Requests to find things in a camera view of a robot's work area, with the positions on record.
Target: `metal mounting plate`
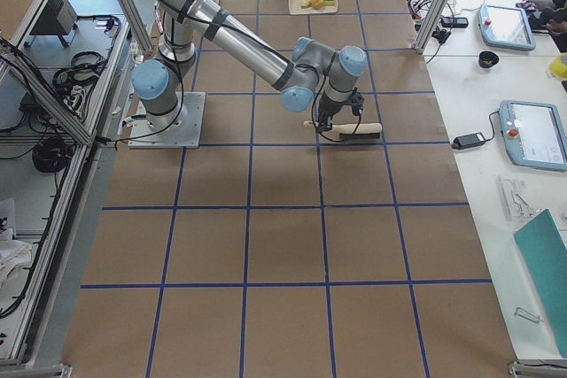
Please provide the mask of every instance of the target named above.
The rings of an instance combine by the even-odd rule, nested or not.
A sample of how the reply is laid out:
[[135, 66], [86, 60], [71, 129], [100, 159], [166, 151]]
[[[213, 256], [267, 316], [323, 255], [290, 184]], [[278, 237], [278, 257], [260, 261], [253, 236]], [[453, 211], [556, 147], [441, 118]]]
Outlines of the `metal mounting plate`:
[[[181, 92], [177, 92], [181, 102]], [[198, 148], [205, 110], [205, 92], [186, 92], [183, 96], [183, 106], [187, 116], [180, 125], [173, 125], [168, 130], [157, 135], [151, 135], [140, 140], [128, 141], [130, 148], [160, 149], [160, 148]], [[140, 103], [136, 114], [145, 114], [145, 108]], [[134, 122], [130, 137], [140, 137], [155, 133], [146, 120]]]

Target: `electronic device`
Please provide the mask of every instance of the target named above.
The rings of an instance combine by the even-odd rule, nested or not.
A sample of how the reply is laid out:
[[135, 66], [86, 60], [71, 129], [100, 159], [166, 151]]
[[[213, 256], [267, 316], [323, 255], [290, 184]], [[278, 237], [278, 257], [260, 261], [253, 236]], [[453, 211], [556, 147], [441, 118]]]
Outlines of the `electronic device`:
[[466, 17], [441, 17], [441, 26], [443, 28], [466, 28], [469, 26], [469, 20]]
[[69, 35], [77, 21], [77, 12], [69, 0], [48, 0], [31, 35]]
[[74, 148], [59, 135], [41, 140], [32, 150], [32, 161], [38, 172], [56, 173], [63, 170], [73, 157]]
[[486, 45], [513, 50], [534, 50], [535, 40], [521, 8], [483, 4], [478, 25]]
[[487, 142], [482, 133], [470, 133], [468, 135], [458, 136], [451, 142], [451, 148], [454, 150], [467, 150], [482, 146]]
[[567, 171], [567, 137], [555, 105], [503, 101], [500, 121], [506, 152], [514, 164]]

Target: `cable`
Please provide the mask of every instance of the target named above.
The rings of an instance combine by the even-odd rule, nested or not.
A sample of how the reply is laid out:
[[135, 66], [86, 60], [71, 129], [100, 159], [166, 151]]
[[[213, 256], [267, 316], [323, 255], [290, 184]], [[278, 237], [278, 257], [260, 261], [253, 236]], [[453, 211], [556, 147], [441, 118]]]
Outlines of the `cable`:
[[[21, 61], [26, 65], [26, 67], [29, 69], [29, 71], [35, 76], [35, 78], [38, 80], [38, 82], [43, 86], [43, 88], [47, 92], [49, 92], [53, 97], [60, 100], [58, 98], [58, 95], [57, 95], [57, 92], [55, 91], [55, 89], [47, 82], [47, 80], [45, 80], [45, 78], [42, 75], [42, 72], [39, 70], [39, 68], [37, 67], [37, 65], [34, 63], [34, 61], [31, 58], [29, 58], [24, 52], [22, 52], [20, 49], [18, 49], [18, 47], [11, 44], [9, 41], [4, 39], [2, 36], [0, 36], [0, 45], [8, 48], [9, 52], [12, 55], [21, 59]], [[4, 58], [4, 61], [7, 62], [8, 64], [10, 64], [10, 62], [6, 58]]]
[[47, 237], [49, 236], [49, 233], [51, 231], [51, 225], [52, 225], [53, 219], [55, 217], [55, 209], [57, 208], [58, 201], [61, 198], [61, 192], [62, 192], [62, 189], [63, 189], [63, 182], [65, 181], [67, 175], [69, 174], [70, 165], [71, 165], [71, 161], [69, 161], [67, 163], [65, 171], [63, 172], [63, 176], [61, 178], [61, 183], [59, 185], [57, 184], [57, 174], [55, 174], [55, 180], [56, 180], [55, 196], [53, 197], [53, 203], [51, 204], [50, 212], [49, 212], [49, 215], [48, 215], [48, 218], [47, 218], [47, 223], [45, 224], [45, 228], [43, 229], [42, 236], [41, 236], [40, 240], [36, 243], [37, 244], [37, 250], [35, 252], [35, 256], [34, 256], [34, 260], [32, 261], [32, 265], [28, 269], [26, 283], [24, 284], [24, 288], [19, 293], [19, 295], [17, 295], [14, 298], [14, 301], [12, 302], [12, 304], [9, 305], [8, 307], [6, 307], [5, 309], [0, 310], [0, 320], [5, 319], [8, 316], [10, 316], [11, 314], [13, 314], [14, 312], [16, 312], [16, 310], [18, 310], [18, 307], [21, 305], [22, 301], [24, 301], [26, 299], [27, 290], [29, 289], [29, 286], [30, 286], [31, 281], [32, 281], [32, 277], [34, 275], [34, 271], [36, 270], [37, 265], [39, 263], [39, 260], [40, 260], [40, 257], [41, 257], [41, 252], [42, 252], [42, 249], [43, 249], [43, 245], [45, 244], [45, 240], [47, 239]]
[[[33, 99], [35, 99], [35, 92], [34, 92], [34, 89], [31, 87], [31, 84], [30, 84], [30, 82], [29, 82], [29, 79], [27, 78], [27, 76], [26, 76], [26, 74], [23, 72], [23, 70], [22, 70], [19, 66], [15, 65], [13, 62], [11, 62], [10, 59], [4, 58], [4, 57], [1, 56], [1, 55], [0, 55], [0, 60], [4, 61], [6, 64], [8, 64], [8, 66], [10, 66], [13, 70], [15, 70], [15, 71], [19, 74], [19, 76], [21, 77], [21, 79], [22, 79], [23, 82], [24, 82], [24, 86], [26, 86], [26, 89], [27, 89], [28, 93], [32, 96]], [[48, 128], [53, 128], [55, 131], [57, 131], [57, 127], [58, 127], [57, 125], [52, 125], [52, 124], [46, 125], [45, 123], [42, 123], [41, 121], [40, 121], [40, 123], [41, 123], [44, 127], [46, 127], [45, 130], [44, 130], [44, 132], [40, 132], [40, 131], [37, 131], [37, 130], [33, 129], [33, 126], [32, 126], [32, 124], [31, 124], [32, 118], [33, 118], [33, 116], [31, 116], [31, 115], [28, 116], [28, 118], [27, 118], [28, 126], [30, 127], [30, 129], [31, 129], [32, 131], [34, 131], [34, 132], [36, 132], [36, 133], [38, 133], [38, 134], [40, 134], [40, 135], [43, 135], [43, 136], [42, 136], [42, 139], [43, 139], [46, 135], [50, 135], [50, 133], [47, 132], [47, 129], [48, 129]]]
[[548, 363], [544, 360], [540, 360], [541, 363], [537, 364], [537, 365], [528, 365], [527, 363], [521, 363], [520, 365], [522, 366], [530, 366], [530, 367], [544, 367], [544, 366], [548, 366], [548, 367], [554, 367], [557, 369], [567, 369], [567, 366], [562, 366], [562, 365], [556, 365], [554, 363]]
[[16, 155], [14, 157], [0, 157], [0, 160], [8, 160], [8, 159], [18, 159], [18, 158], [22, 158], [25, 157], [27, 154], [29, 154], [32, 150], [34, 150], [35, 146], [32, 147], [30, 150], [27, 150], [26, 152], [24, 152], [23, 154], [19, 154]]
[[491, 113], [488, 115], [488, 121], [490, 121], [490, 127], [491, 127], [492, 130], [493, 130], [493, 135], [492, 135], [489, 139], [486, 139], [486, 142], [492, 141], [492, 140], [494, 139], [494, 137], [496, 136], [496, 131], [494, 130], [493, 115], [494, 115], [494, 114], [497, 114], [497, 113], [499, 113], [499, 112], [500, 112], [500, 110], [496, 110], [496, 111], [491, 112]]
[[[70, 66], [57, 70], [51, 79], [53, 87], [66, 100], [66, 107], [74, 112], [81, 122], [84, 122], [89, 116], [91, 95], [94, 93], [100, 75], [106, 69], [108, 60], [113, 53], [122, 23], [118, 17], [113, 15], [89, 15], [80, 16], [77, 19], [106, 19], [106, 35], [109, 35], [113, 29], [117, 28], [112, 35], [111, 46], [106, 58], [93, 50], [79, 52], [71, 58]], [[76, 86], [82, 88], [83, 93], [74, 93]]]
[[447, 4], [449, 11], [451, 11], [451, 27], [449, 27], [449, 29], [447, 30], [447, 35], [445, 40], [442, 42], [441, 40], [439, 40], [439, 46], [437, 47], [437, 50], [435, 50], [435, 53], [433, 54], [433, 56], [431, 58], [429, 58], [427, 61], [425, 61], [425, 64], [429, 64], [435, 57], [437, 57], [437, 54], [439, 53], [441, 46], [443, 46], [445, 44], [445, 41], [447, 40], [447, 38], [449, 37], [449, 35], [451, 34], [451, 30], [453, 29], [453, 25], [454, 25], [454, 11], [453, 8], [451, 7], [450, 4]]
[[[163, 133], [166, 130], [168, 130], [170, 127], [172, 127], [177, 122], [177, 119], [179, 119], [179, 116], [181, 115], [181, 112], [183, 110], [183, 104], [185, 102], [185, 87], [183, 86], [183, 76], [182, 76], [182, 73], [181, 73], [181, 67], [179, 66], [179, 61], [177, 60], [177, 52], [176, 52], [175, 48], [172, 48], [171, 51], [174, 54], [175, 65], [177, 66], [177, 70], [175, 71], [175, 73], [177, 74], [177, 76], [179, 78], [179, 82], [181, 84], [181, 105], [179, 106], [179, 111], [177, 111], [177, 114], [171, 120], [171, 122], [169, 124], [167, 124], [167, 126], [163, 127], [161, 130], [158, 130], [158, 131], [153, 132], [153, 133], [149, 133], [147, 135], [140, 135], [140, 136], [134, 136], [134, 137], [122, 137], [120, 139], [114, 139], [114, 140], [113, 139], [106, 140], [105, 138], [98, 136], [96, 138], [97, 141], [99, 141], [103, 144], [114, 143], [114, 149], [118, 150], [118, 144], [119, 143], [125, 143], [126, 141], [136, 141], [136, 140], [139, 140], [139, 139], [144, 139], [145, 137], [159, 135], [160, 133]], [[167, 66], [169, 69], [172, 69], [172, 66], [169, 65], [168, 63], [163, 63], [163, 64], [165, 66]]]
[[21, 116], [21, 119], [19, 120], [18, 124], [11, 126], [11, 127], [7, 127], [7, 128], [0, 128], [0, 133], [11, 133], [14, 130], [18, 130], [20, 127], [22, 127], [24, 124], [26, 124], [27, 121], [27, 113], [24, 112]]
[[319, 90], [317, 90], [317, 94], [315, 95], [315, 97], [313, 98], [313, 103], [311, 103], [311, 123], [313, 124], [313, 128], [315, 129], [315, 132], [322, 137], [324, 140], [329, 141], [329, 142], [333, 142], [333, 143], [344, 143], [346, 141], [351, 140], [351, 138], [356, 134], [356, 131], [358, 130], [358, 127], [361, 125], [362, 123], [362, 114], [358, 116], [358, 123], [356, 123], [356, 127], [354, 128], [354, 131], [345, 137], [345, 139], [340, 139], [340, 140], [335, 140], [335, 139], [331, 139], [328, 136], [325, 136], [323, 133], [318, 133], [317, 132], [317, 125], [316, 123], [316, 119], [315, 119], [315, 105], [317, 104], [317, 99], [319, 99], [319, 96], [322, 93], [323, 88], [325, 87], [325, 84], [327, 82], [327, 76], [323, 76], [322, 79], [322, 83], [321, 83], [321, 87], [319, 88]]
[[187, 14], [186, 12], [182, 12], [179, 9], [177, 9], [176, 7], [174, 7], [171, 3], [169, 3], [166, 0], [158, 0], [160, 3], [164, 4], [167, 8], [171, 9], [172, 11], [178, 13], [181, 17], [188, 19], [190, 21], [194, 21], [194, 22], [198, 22], [200, 24], [207, 24], [208, 26], [217, 26], [217, 27], [222, 27], [222, 28], [227, 28], [228, 30], [232, 30], [236, 33], [239, 33], [240, 35], [243, 35], [244, 37], [247, 37], [248, 39], [250, 39], [251, 41], [255, 42], [256, 44], [258, 44], [262, 49], [276, 55], [278, 58], [282, 59], [282, 61], [285, 61], [286, 63], [289, 63], [290, 60], [288, 58], [286, 58], [284, 55], [282, 55], [280, 52], [278, 52], [277, 50], [271, 48], [270, 46], [268, 46], [267, 44], [265, 44], [264, 42], [261, 42], [260, 40], [258, 40], [256, 37], [249, 35], [248, 33], [246, 33], [245, 31], [241, 30], [240, 28], [236, 28], [233, 26], [230, 26], [228, 24], [224, 24], [224, 23], [214, 23], [212, 21], [207, 21], [205, 19], [199, 19], [199, 18], [195, 18], [195, 17], [191, 17], [189, 14]]

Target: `brown paper floor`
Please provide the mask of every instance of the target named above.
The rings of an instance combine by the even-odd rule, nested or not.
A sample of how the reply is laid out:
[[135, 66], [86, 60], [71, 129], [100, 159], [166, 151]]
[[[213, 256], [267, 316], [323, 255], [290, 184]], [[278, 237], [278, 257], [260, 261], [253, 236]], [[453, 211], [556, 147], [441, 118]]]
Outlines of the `brown paper floor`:
[[81, 378], [508, 376], [404, 0], [311, 18], [286, 0], [221, 3], [280, 50], [301, 35], [365, 47], [364, 120], [384, 138], [315, 139], [308, 113], [201, 43], [186, 85], [209, 92], [203, 146], [120, 150], [63, 361]]

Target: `green folder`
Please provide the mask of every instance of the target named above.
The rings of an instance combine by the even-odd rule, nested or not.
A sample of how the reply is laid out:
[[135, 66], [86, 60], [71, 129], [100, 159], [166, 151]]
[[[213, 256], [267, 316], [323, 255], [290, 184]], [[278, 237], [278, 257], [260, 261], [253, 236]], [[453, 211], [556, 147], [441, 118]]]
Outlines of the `green folder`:
[[514, 237], [532, 275], [555, 334], [561, 355], [567, 357], [567, 249], [549, 210], [518, 230]]

